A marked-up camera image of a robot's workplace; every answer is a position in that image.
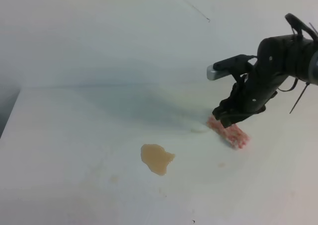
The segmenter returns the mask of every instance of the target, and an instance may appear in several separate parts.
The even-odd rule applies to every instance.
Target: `red object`
[[[235,149],[242,149],[249,141],[249,136],[236,124],[224,128],[221,122],[217,121],[213,115],[209,117],[207,126],[222,136]]]

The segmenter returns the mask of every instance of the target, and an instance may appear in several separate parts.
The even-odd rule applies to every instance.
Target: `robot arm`
[[[288,76],[295,82],[299,79],[318,85],[318,36],[294,15],[285,18],[296,34],[264,39],[257,57],[238,55],[208,67],[209,80],[230,74],[236,80],[230,96],[213,110],[225,128],[265,111],[265,104]],[[312,40],[305,39],[302,31]],[[254,66],[248,62],[252,58],[257,58]]]

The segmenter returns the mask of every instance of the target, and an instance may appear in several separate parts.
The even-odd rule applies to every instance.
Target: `liquid puddle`
[[[166,152],[157,144],[144,144],[141,147],[141,160],[149,169],[160,176],[167,173],[167,166],[173,161],[175,154]]]

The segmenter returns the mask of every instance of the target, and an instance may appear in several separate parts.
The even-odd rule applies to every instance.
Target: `white tabletop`
[[[317,88],[239,123],[252,139],[233,150],[203,125],[229,81],[23,90],[0,140],[0,224],[316,224]],[[176,154],[165,176],[143,144]]]

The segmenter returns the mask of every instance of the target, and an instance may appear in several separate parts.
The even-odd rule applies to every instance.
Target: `dark floor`
[[[13,106],[18,98],[19,91],[13,93],[0,105],[0,138],[10,117]]]

